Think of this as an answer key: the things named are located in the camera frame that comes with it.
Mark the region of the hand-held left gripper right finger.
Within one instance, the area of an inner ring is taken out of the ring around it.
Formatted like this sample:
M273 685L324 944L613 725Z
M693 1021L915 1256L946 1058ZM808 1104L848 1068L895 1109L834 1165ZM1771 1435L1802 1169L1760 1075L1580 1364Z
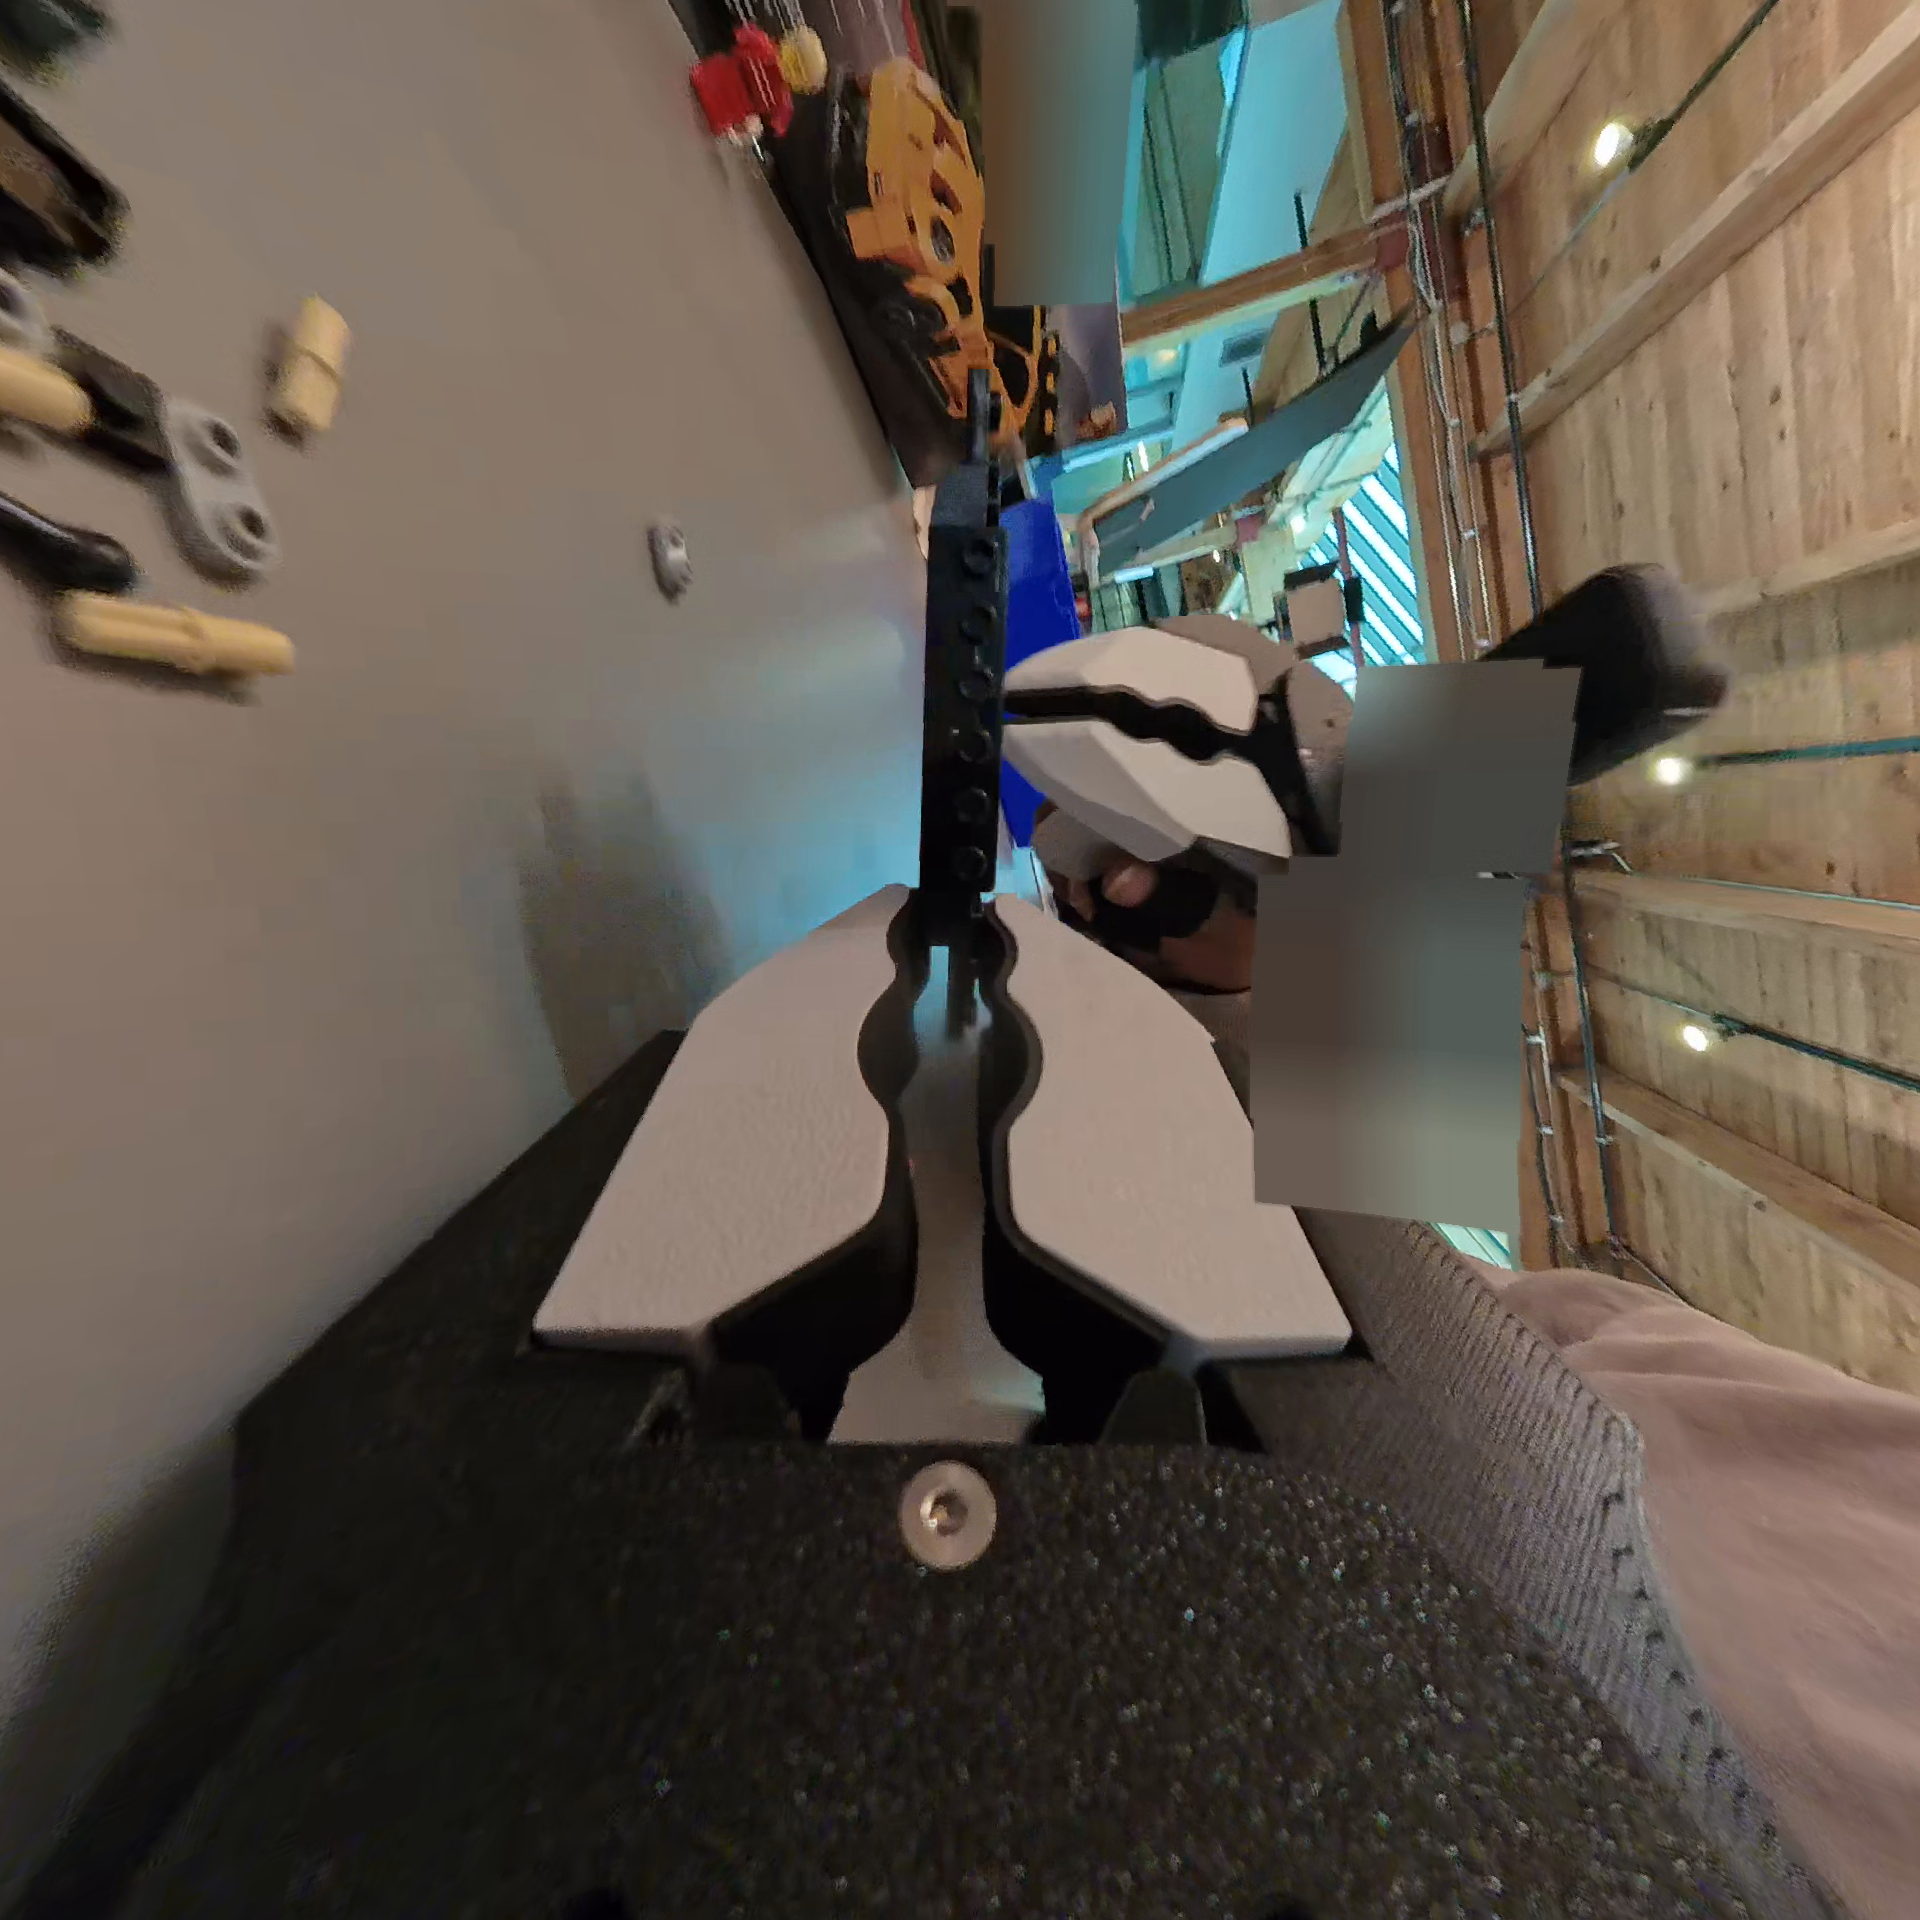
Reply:
M992 900L983 1056L1000 1345L1024 1364L1343 1354L1354 1326L1288 1208L1211 1035L1041 908Z

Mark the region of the person's right hand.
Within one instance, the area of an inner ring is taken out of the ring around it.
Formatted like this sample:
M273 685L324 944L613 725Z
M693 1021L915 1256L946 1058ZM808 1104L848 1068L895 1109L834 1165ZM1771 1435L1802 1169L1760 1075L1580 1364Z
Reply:
M1064 921L1098 946L1177 992L1234 994L1256 980L1257 920L1211 881L1172 876L1172 905L1157 902L1167 876L1136 861L1105 881L1049 876Z

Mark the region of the toy car box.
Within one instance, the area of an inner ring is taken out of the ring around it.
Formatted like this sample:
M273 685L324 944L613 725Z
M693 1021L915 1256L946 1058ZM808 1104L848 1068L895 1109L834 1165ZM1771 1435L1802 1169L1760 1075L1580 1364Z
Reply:
M724 144L768 176L912 486L962 459L977 368L1000 398L1003 459L1125 432L1117 301L1011 304L995 285L979 4L696 3L676 13L693 65L740 22L785 46L792 129Z

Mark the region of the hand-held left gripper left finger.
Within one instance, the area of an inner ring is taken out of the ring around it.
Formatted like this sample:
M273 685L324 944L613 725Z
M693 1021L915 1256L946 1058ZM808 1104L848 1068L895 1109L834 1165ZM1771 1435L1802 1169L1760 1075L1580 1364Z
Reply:
M532 1336L713 1361L908 1194L915 900L881 888L720 992L681 1038Z

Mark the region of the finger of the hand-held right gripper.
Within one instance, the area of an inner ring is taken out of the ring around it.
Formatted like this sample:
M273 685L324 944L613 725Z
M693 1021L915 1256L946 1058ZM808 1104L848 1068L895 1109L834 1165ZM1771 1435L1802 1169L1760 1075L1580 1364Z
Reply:
M1058 812L1144 861L1200 844L1292 857L1284 806L1245 758L1191 758L1109 721L1012 723L1001 755Z
M1146 729L1249 736L1261 699L1296 664L1288 640L1249 624L1105 630L1012 666L1003 709L1024 723L1117 716Z

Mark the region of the grey desk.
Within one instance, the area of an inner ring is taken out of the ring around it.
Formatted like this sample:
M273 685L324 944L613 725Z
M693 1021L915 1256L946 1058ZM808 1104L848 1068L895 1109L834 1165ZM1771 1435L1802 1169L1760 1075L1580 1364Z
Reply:
M237 1410L911 876L904 480L687 73L669 4L144 3L52 90L130 213L47 301L243 430L279 568L216 592L73 448L4 489L298 661L72 666L4 578L8 1909L176 1657Z

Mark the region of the pile of small brick pieces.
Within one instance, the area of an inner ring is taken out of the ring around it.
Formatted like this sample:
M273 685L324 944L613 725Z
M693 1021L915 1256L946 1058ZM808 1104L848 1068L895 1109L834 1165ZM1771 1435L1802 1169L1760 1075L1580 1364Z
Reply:
M141 368L58 324L35 280L75 281L111 265L128 198L13 85L99 41L99 4L4 4L3 85L3 425L4 443L68 445L154 494L178 556L234 592L264 585L282 533L243 430L162 389ZM4 572L44 603L50 650L68 666L235 693L295 672L298 650L243 616L162 603L114 536L3 494Z

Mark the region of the grey slanted board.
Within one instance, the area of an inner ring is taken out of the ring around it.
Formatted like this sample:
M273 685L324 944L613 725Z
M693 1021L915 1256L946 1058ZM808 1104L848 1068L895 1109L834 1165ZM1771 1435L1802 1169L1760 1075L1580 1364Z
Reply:
M1163 546L1261 494L1309 452L1349 432L1418 320L1416 306L1403 306L1386 326L1367 320L1355 353L1268 416L1218 425L1085 507L1075 524L1075 550L1089 584L1105 585L1132 568L1152 565Z

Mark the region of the blue plastic bin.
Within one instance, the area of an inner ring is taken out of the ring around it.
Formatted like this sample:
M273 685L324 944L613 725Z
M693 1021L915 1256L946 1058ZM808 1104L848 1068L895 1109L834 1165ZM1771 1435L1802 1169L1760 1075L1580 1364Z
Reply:
M1077 610L1065 536L1051 494L1041 494L1001 510L1000 525L1008 544L1008 605L1003 668L1061 643L1083 636ZM1000 802L1015 849L1029 849L1041 812L1041 792L1001 749Z

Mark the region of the black brick plate assembly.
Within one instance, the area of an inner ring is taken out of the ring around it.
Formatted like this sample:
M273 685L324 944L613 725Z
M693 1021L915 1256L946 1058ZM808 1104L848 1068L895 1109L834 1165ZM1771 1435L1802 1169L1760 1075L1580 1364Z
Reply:
M944 1033L977 1021L983 905L1001 827L1008 558L988 370L967 377L965 454L932 494L925 553L917 928L944 957Z

